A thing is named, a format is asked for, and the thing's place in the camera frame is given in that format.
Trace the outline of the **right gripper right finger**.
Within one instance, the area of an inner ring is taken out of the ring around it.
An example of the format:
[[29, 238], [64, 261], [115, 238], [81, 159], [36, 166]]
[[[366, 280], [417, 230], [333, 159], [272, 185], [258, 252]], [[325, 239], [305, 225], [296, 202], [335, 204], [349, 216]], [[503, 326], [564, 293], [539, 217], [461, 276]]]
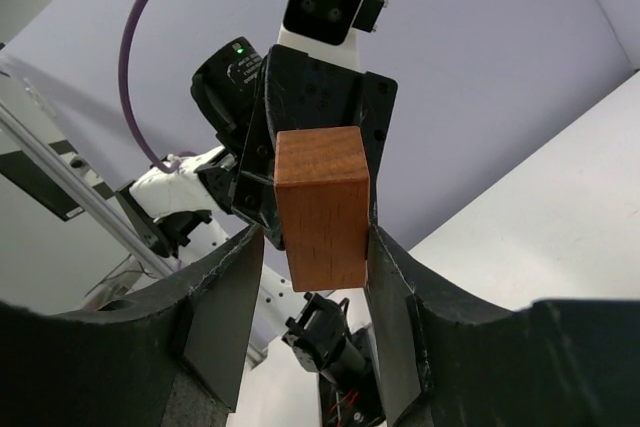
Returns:
[[639, 305], [509, 311], [419, 263], [380, 227], [366, 299], [391, 426], [635, 426]]

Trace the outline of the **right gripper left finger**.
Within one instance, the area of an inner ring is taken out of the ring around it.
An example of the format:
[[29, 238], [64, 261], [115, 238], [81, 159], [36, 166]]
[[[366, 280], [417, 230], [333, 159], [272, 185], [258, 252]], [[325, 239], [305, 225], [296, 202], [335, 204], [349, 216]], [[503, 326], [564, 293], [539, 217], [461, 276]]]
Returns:
[[5, 426], [223, 426], [236, 409], [263, 266], [249, 227], [98, 311], [1, 307]]

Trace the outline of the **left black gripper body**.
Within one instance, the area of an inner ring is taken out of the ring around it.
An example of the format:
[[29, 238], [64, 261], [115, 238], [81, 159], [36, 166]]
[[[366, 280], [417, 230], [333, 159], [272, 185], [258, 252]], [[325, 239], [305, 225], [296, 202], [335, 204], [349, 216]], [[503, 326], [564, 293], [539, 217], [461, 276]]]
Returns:
[[190, 93], [223, 150], [197, 168], [227, 214], [262, 227], [278, 250], [284, 240], [274, 193], [276, 135], [357, 126], [375, 185], [398, 84], [282, 45], [260, 56], [244, 37], [219, 49], [194, 73]]

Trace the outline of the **orange arch block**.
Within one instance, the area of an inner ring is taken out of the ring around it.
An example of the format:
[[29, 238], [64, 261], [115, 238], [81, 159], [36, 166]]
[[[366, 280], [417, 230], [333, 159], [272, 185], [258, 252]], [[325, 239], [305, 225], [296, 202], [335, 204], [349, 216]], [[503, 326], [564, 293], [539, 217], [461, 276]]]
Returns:
[[370, 174], [360, 128], [279, 132], [274, 191], [293, 289], [364, 286]]

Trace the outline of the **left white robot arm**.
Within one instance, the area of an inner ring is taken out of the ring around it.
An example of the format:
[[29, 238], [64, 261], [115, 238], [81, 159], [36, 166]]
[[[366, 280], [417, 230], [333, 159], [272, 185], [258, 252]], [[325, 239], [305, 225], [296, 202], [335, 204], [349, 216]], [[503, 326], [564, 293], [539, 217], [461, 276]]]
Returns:
[[326, 290], [367, 279], [376, 180], [398, 85], [281, 45], [266, 55], [236, 38], [198, 67], [190, 93], [219, 146], [166, 157], [119, 189], [135, 231], [157, 255], [194, 258], [196, 235], [226, 234], [216, 213], [258, 227], [286, 254], [291, 288], [304, 296], [283, 320], [284, 341], [319, 375], [327, 426], [376, 426], [384, 412], [372, 347], [347, 324], [347, 300]]

